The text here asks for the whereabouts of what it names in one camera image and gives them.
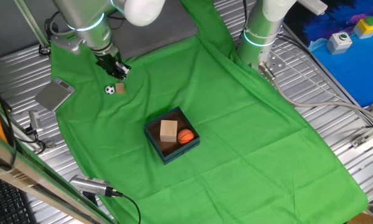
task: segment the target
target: green screen fabric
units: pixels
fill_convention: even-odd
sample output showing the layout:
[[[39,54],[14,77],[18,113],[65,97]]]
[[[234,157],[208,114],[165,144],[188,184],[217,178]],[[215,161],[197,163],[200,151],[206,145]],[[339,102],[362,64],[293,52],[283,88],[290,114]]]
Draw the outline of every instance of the green screen fabric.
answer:
[[[199,34],[128,61],[125,94],[87,48],[52,49],[52,75],[76,92],[57,110],[83,173],[133,198],[143,223],[343,223],[367,198],[315,130],[237,57],[213,3],[184,0]],[[164,165],[144,124],[179,106],[200,145]],[[101,200],[136,223],[124,198]]]

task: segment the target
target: orange basketball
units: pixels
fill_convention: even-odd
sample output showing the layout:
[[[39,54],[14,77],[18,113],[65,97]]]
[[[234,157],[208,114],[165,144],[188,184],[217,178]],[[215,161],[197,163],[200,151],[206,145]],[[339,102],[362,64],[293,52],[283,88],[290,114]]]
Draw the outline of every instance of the orange basketball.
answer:
[[[178,134],[178,141],[181,143],[181,144],[186,144],[190,141],[192,141],[192,139],[195,137],[195,135],[193,134],[193,132],[189,129],[184,129],[182,131],[179,132]]]

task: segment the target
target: toy ball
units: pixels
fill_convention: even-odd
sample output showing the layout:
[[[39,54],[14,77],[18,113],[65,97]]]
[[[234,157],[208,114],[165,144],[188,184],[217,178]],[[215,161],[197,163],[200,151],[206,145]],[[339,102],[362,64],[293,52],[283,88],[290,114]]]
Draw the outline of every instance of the toy ball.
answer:
[[[181,144],[186,144],[186,143],[192,141],[194,137],[195,137],[195,135],[193,134],[193,132],[191,130],[184,129],[184,130],[179,132],[178,141]]]
[[[105,92],[106,92],[107,94],[113,94],[113,93],[114,93],[114,87],[113,87],[113,86],[107,86],[107,87],[105,88]]]

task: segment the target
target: black keyboard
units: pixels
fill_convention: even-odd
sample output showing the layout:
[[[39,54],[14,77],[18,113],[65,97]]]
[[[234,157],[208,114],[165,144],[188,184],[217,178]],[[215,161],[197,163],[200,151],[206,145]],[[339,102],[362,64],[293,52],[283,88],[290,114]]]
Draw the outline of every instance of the black keyboard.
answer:
[[[25,193],[0,179],[0,224],[36,223]]]

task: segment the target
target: dark blue box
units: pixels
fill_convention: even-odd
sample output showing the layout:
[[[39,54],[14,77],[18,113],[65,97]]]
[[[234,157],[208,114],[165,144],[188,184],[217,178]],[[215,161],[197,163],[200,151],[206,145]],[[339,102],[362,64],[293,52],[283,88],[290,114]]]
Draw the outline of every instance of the dark blue box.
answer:
[[[160,121],[163,119],[177,121],[177,134],[183,129],[189,129],[193,132],[195,137],[192,141],[185,145],[180,144],[178,140],[177,142],[161,142]],[[182,154],[188,152],[200,143],[199,134],[193,128],[192,124],[189,122],[179,106],[145,124],[144,132],[164,164],[168,164],[169,162],[176,159],[178,156],[181,156]]]

